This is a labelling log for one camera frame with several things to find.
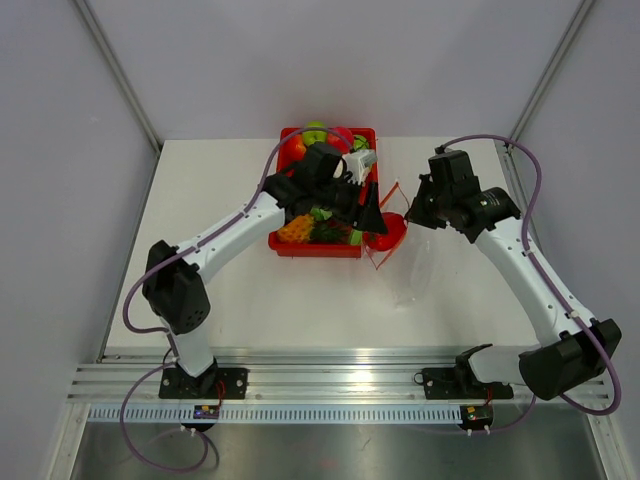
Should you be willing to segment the red bell pepper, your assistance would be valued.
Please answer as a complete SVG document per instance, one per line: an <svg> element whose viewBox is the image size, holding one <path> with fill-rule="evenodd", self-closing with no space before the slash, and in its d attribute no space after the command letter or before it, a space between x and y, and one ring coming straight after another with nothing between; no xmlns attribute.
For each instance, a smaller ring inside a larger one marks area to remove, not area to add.
<svg viewBox="0 0 640 480"><path fill-rule="evenodd" d="M386 223L387 234L363 234L363 242L366 247L374 251L385 252L396 247L404 238L407 225L404 217L395 212L385 212L382 214Z"/></svg>

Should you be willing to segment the clear zip top bag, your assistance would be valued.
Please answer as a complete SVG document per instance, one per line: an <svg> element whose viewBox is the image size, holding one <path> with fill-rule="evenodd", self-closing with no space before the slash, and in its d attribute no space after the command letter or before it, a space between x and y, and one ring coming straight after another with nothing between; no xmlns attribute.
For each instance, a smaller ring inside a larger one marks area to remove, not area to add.
<svg viewBox="0 0 640 480"><path fill-rule="evenodd" d="M407 220L410 205L408 195L396 179L379 203L388 232L365 233L362 239L364 257L397 308L408 308L423 298L435 265L432 235Z"/></svg>

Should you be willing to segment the green lettuce cabbage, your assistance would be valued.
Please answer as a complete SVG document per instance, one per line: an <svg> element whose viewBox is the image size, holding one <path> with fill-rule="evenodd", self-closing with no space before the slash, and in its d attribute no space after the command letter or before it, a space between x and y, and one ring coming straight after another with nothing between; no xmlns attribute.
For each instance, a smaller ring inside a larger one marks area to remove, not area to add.
<svg viewBox="0 0 640 480"><path fill-rule="evenodd" d="M311 209L310 215L314 218L315 222L325 222L332 217L332 212L318 208L318 207L314 207Z"/></svg>

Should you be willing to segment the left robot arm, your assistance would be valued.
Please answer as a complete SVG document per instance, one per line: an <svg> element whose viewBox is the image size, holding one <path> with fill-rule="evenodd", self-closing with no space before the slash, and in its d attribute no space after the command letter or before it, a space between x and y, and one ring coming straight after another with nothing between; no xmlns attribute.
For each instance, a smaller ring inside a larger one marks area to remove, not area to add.
<svg viewBox="0 0 640 480"><path fill-rule="evenodd" d="M265 172L238 212L179 246L159 241L150 248L142 293L167 328L176 356L162 374L162 398L214 398L242 379L241 373L219 367L208 344L204 323L211 303L206 286L257 240L314 208L357 231L387 233L378 185L367 178L376 162L372 149L343 154L315 143L302 160Z"/></svg>

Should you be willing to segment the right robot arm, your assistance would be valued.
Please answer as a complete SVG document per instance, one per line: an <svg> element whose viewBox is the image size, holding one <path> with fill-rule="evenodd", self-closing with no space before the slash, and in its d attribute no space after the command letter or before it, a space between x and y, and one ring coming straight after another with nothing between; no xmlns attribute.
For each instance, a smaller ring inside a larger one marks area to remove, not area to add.
<svg viewBox="0 0 640 480"><path fill-rule="evenodd" d="M428 164L407 220L464 235L502 275L537 339L528 348L483 344L458 354L447 376L454 388L481 398L492 386L523 385L549 401L603 374L622 338L616 322L596 319L571 294L524 232L509 194L482 189L466 152L441 151Z"/></svg>

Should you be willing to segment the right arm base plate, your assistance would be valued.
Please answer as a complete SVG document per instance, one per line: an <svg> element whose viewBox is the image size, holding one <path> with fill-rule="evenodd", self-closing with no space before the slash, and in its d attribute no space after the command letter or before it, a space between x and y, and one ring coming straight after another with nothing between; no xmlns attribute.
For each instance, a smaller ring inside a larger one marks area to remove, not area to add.
<svg viewBox="0 0 640 480"><path fill-rule="evenodd" d="M427 367L413 375L413 382L423 388L427 400L509 400L513 388L500 382L481 383L455 367Z"/></svg>

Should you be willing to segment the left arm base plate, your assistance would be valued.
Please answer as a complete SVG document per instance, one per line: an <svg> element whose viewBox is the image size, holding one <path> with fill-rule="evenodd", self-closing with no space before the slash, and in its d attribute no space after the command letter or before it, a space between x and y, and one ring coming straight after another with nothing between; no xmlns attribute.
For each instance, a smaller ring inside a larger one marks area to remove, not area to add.
<svg viewBox="0 0 640 480"><path fill-rule="evenodd" d="M163 371L158 397L168 400L244 400L249 371L221 368L200 377L191 377L181 368Z"/></svg>

